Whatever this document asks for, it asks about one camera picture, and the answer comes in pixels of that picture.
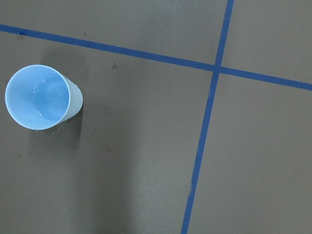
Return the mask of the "light blue plastic cup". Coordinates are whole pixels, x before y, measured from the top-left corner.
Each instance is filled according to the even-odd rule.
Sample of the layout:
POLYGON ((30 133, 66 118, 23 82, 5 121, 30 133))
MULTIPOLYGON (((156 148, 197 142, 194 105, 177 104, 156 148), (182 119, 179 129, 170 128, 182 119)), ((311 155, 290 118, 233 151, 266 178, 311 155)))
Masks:
POLYGON ((46 130, 75 116, 82 108, 79 87, 56 69, 30 65, 9 79, 5 104, 19 125, 46 130))

